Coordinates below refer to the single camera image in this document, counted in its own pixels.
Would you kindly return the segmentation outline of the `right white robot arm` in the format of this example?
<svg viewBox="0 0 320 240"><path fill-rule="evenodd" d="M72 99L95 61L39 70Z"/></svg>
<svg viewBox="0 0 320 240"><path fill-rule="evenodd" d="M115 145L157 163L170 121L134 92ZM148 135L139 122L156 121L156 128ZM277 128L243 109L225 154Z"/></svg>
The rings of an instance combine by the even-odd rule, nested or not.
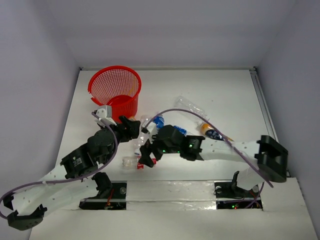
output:
<svg viewBox="0 0 320 240"><path fill-rule="evenodd" d="M234 142L215 140L200 135L184 135L172 125L155 133L143 128L149 139L140 147L138 162L153 168L164 154L178 154L187 161L224 160L243 162L246 170L237 170L231 181L217 183L218 198L242 199L249 191L264 182L284 183L287 180L288 150L269 135L257 141Z"/></svg>

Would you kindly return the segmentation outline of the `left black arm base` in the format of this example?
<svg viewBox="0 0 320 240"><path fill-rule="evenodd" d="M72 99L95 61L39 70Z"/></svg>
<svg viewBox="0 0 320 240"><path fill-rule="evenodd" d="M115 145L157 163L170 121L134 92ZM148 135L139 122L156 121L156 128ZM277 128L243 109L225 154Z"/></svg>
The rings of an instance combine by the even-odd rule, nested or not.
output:
<svg viewBox="0 0 320 240"><path fill-rule="evenodd" d="M79 202L81 210L126 210L127 182L112 182L105 172L96 173L92 179L96 183L97 194Z"/></svg>

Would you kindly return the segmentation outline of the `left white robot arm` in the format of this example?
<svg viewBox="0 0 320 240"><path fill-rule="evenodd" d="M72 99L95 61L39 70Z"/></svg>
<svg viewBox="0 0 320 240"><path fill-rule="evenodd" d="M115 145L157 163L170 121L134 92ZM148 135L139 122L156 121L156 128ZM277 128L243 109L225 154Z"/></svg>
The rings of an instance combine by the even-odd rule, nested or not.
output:
<svg viewBox="0 0 320 240"><path fill-rule="evenodd" d="M120 143L137 139L141 123L120 116L120 123L96 117L100 130L62 158L59 165L36 182L5 193L0 201L12 212L1 215L11 228L29 230L50 213L82 199L105 199L113 184L103 172L115 158Z"/></svg>

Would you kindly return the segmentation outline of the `red label clear bottle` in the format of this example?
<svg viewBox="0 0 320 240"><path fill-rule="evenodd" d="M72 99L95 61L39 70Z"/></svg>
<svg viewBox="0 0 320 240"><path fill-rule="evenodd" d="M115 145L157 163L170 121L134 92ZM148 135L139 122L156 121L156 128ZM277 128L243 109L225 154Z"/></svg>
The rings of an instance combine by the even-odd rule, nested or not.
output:
<svg viewBox="0 0 320 240"><path fill-rule="evenodd" d="M122 167L126 170L139 170L146 167L145 164L139 162L140 156L126 156L122 158Z"/></svg>

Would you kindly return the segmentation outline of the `blue label water bottle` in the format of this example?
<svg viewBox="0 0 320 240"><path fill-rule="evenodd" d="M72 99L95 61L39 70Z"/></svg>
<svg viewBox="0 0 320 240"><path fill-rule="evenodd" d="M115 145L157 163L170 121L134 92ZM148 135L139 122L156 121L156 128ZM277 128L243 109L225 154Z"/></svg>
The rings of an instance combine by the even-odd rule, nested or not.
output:
<svg viewBox="0 0 320 240"><path fill-rule="evenodd" d="M157 115L152 120L155 123L157 129L161 129L165 125L165 119L162 114L157 113Z"/></svg>

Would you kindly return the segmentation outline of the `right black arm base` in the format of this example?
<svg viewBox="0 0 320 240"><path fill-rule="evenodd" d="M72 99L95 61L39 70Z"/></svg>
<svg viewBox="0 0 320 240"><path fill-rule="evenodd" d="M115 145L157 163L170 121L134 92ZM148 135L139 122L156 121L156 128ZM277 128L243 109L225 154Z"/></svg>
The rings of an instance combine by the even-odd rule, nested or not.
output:
<svg viewBox="0 0 320 240"><path fill-rule="evenodd" d="M218 181L214 183L213 194L216 197L217 210L237 209L263 209L260 198L261 189L255 185L254 189L245 190L238 187L239 171L233 174L231 181Z"/></svg>

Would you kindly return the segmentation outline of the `large clear plastic bottle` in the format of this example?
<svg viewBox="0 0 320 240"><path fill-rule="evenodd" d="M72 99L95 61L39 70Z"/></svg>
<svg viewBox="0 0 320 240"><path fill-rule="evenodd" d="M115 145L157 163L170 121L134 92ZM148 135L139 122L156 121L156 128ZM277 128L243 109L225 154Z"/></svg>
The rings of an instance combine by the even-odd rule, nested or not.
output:
<svg viewBox="0 0 320 240"><path fill-rule="evenodd" d="M190 112L196 113L197 115L205 118L206 120L209 120L206 111L202 107L198 106L188 98L185 98L181 95L174 100L173 107L177 109L188 110Z"/></svg>

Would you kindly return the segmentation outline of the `orange juice bottle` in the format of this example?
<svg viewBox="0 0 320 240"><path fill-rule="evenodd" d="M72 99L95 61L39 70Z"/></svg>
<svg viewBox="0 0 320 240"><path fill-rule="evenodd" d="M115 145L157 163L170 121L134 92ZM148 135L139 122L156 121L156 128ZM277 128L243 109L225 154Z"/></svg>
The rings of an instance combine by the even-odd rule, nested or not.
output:
<svg viewBox="0 0 320 240"><path fill-rule="evenodd" d="M223 141L224 137L217 132L216 129L211 127L208 123L202 122L197 126L198 131L207 138L217 140L217 141Z"/></svg>

